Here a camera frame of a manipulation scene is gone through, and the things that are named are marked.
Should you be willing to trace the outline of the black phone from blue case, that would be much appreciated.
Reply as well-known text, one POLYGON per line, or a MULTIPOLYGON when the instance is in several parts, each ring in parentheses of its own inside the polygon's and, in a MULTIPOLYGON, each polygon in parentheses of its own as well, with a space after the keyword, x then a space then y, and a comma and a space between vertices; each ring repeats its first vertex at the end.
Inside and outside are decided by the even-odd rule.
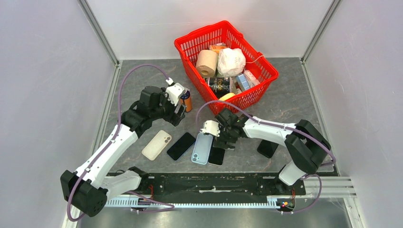
POLYGON ((212 146, 208 157, 208 163, 221 166, 223 164, 225 150, 212 146))

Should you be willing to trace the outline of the blue phone with black screen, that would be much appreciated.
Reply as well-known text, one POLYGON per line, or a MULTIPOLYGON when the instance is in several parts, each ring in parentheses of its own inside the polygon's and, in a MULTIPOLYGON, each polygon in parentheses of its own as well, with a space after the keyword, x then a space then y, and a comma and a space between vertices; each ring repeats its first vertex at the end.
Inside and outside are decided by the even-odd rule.
POLYGON ((168 150, 168 156, 174 161, 179 160, 196 142, 190 133, 182 135, 168 150))

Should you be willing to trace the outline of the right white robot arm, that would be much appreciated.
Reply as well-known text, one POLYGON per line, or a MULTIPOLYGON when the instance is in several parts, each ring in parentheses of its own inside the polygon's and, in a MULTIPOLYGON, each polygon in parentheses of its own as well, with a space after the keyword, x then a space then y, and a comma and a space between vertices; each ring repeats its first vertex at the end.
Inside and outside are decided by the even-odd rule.
POLYGON ((240 138, 261 139, 265 145, 264 154, 269 156, 278 146, 288 150, 292 161, 285 165, 274 181, 279 194, 287 194, 297 180, 313 175, 331 156, 331 145, 307 120, 298 123, 277 123, 249 114, 236 115, 230 109, 221 110, 215 119, 219 123, 219 136, 215 146, 233 148, 240 138))

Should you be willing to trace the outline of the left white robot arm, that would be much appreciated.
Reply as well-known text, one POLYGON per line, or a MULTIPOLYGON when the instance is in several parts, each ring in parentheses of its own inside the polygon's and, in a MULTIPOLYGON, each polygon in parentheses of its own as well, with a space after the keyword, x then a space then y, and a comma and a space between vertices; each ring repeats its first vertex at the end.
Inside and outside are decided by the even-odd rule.
POLYGON ((84 215, 93 217, 106 205, 109 199, 134 190, 138 194, 148 191, 146 172, 130 168, 122 174, 107 178, 109 170, 121 155, 148 130, 153 121, 163 119, 177 126, 185 117, 185 105, 180 98, 186 88, 179 83, 167 88, 147 86, 140 98, 123 112, 113 132, 97 151, 74 172, 64 171, 60 177, 63 196, 67 201, 67 216, 72 207, 84 215))

